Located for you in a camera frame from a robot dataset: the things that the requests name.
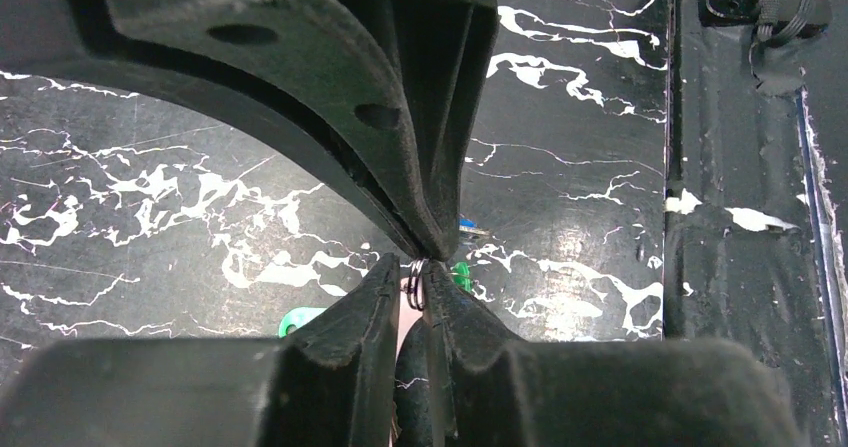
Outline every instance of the white paint chip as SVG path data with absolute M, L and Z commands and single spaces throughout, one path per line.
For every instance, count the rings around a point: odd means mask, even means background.
M 662 267 L 662 259 L 660 259 L 656 255 L 652 255 L 648 259 L 648 267 L 650 267 L 654 270 L 659 269 L 660 267 Z
M 665 211 L 689 215 L 695 211 L 695 207 L 703 204 L 697 197 L 686 189 L 680 193 L 680 198 L 669 197 L 665 199 Z
M 797 229 L 798 226 L 784 222 L 777 217 L 766 215 L 759 210 L 748 208 L 727 208 L 724 209 L 733 215 L 733 223 L 751 232 L 763 232 L 770 227 L 777 227 L 783 230 Z
M 3 72 L 2 70 L 0 70 L 0 76 L 6 80 L 23 80 L 30 78 L 29 75 L 11 74 L 9 72 Z

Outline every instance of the green plastic object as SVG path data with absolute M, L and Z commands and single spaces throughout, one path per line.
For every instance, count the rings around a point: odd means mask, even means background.
M 471 292 L 471 269 L 468 268 L 468 263 L 457 262 L 453 268 L 453 281 L 456 282 L 462 290 Z
M 283 317 L 283 321 L 280 322 L 280 330 L 277 332 L 278 335 L 280 338 L 285 337 L 286 334 L 290 334 L 303 327 L 312 319 L 321 315 L 321 312 L 324 312 L 325 310 L 327 309 L 317 307 L 298 307 L 290 310 L 289 313 Z

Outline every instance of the black marble surface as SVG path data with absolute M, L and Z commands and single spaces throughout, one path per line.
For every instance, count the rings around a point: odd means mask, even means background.
M 661 336 L 668 0 L 500 0 L 466 158 L 475 294 L 528 339 Z M 132 93 L 0 79 L 0 383 L 65 337 L 275 335 L 385 235 L 287 159 Z

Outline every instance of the black wire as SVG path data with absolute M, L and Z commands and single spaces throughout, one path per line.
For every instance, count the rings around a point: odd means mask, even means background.
M 795 12 L 792 20 L 790 20 L 789 23 L 786 24 L 786 27 L 782 28 L 780 32 L 764 41 L 764 44 L 769 47 L 780 47 L 794 39 L 799 33 L 801 33 L 804 26 L 807 25 L 807 15 L 810 13 L 810 10 L 815 8 L 816 2 L 818 2 L 818 0 L 801 0 L 801 3 L 798 5 L 798 11 Z
M 774 28 L 769 24 L 761 24 L 757 27 L 757 41 L 766 42 L 771 38 L 771 33 Z

